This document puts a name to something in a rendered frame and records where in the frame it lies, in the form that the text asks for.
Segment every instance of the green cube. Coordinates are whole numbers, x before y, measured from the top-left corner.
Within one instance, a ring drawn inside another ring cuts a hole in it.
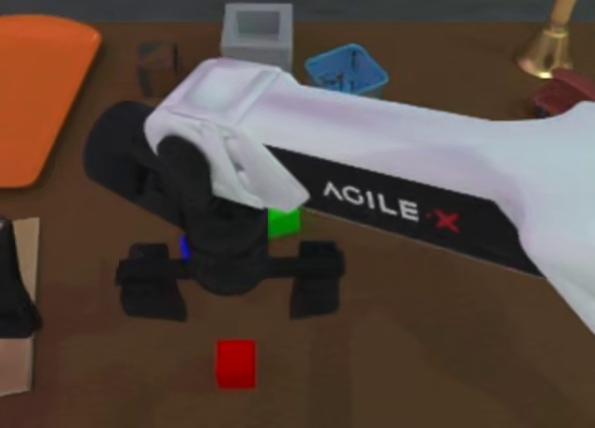
[[[290,212],[269,209],[269,239],[299,233],[301,229],[301,208]]]

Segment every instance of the gray box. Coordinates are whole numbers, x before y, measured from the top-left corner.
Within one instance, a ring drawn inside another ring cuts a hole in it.
[[[276,65],[291,73],[294,50],[293,5],[225,5],[221,56]]]

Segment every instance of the red x logo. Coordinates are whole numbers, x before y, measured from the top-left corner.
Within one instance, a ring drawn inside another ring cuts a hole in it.
[[[444,211],[439,209],[434,209],[434,214],[438,218],[436,221],[436,228],[448,228],[453,233],[460,233],[458,226],[456,226],[456,221],[458,221],[458,213],[453,212],[451,214],[446,214]]]

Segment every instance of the blue tray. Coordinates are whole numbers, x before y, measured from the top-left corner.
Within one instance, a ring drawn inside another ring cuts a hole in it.
[[[304,66],[314,86],[355,95],[379,96],[389,82],[387,72],[358,44],[309,58]]]

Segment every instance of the red cube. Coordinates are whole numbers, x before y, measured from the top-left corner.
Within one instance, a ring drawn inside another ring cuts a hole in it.
[[[256,344],[253,340],[219,340],[215,378],[221,389],[252,389],[256,386]]]

